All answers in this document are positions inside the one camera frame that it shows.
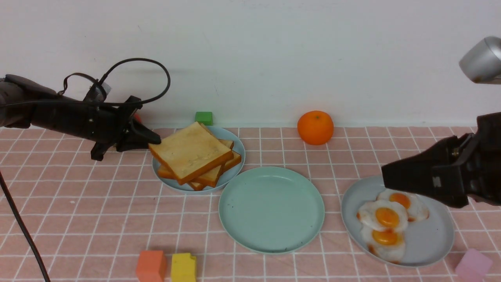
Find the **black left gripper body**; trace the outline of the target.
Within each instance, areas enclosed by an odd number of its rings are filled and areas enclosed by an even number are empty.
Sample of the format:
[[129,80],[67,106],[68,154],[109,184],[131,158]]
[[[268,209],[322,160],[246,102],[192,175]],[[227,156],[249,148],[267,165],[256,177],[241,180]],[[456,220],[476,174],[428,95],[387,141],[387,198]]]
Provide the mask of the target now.
[[124,104],[87,108],[80,136],[95,143],[90,151],[92,160],[102,161],[111,147],[118,152],[143,149],[143,141],[138,139],[139,121],[135,117],[141,108],[141,105]]

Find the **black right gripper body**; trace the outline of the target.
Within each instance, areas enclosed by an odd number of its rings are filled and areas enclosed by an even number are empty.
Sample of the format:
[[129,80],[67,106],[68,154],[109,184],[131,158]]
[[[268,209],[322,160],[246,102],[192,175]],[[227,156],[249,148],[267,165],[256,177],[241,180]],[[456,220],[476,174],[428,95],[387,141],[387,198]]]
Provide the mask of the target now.
[[478,116],[476,133],[458,139],[452,160],[431,169],[436,195],[500,206],[500,119],[499,112]]

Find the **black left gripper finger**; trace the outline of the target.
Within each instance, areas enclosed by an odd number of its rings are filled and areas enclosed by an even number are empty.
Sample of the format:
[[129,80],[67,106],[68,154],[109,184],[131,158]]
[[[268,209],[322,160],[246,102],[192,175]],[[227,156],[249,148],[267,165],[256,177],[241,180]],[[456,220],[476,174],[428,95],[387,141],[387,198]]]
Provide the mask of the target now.
[[162,141],[159,134],[148,129],[137,118],[131,118],[116,141],[116,151],[148,149],[149,145],[158,145]]

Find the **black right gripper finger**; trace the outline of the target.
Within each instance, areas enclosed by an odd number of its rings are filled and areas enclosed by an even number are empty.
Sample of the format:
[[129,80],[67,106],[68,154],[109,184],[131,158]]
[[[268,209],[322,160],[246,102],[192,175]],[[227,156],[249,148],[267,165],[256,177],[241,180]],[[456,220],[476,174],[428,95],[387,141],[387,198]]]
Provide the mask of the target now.
[[424,196],[443,195],[433,184],[433,167],[451,164],[452,150],[457,144],[458,137],[449,136],[424,152],[383,165],[385,187]]

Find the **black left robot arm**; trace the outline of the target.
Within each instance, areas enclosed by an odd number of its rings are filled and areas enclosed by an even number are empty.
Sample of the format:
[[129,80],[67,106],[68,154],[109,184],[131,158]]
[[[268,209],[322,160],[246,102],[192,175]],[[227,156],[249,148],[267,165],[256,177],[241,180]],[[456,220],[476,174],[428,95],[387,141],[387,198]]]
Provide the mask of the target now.
[[33,125],[93,141],[90,156],[95,161],[101,161],[111,147],[125,152],[161,143],[159,134],[135,118],[137,109],[131,105],[91,106],[17,75],[1,79],[1,127],[27,129]]

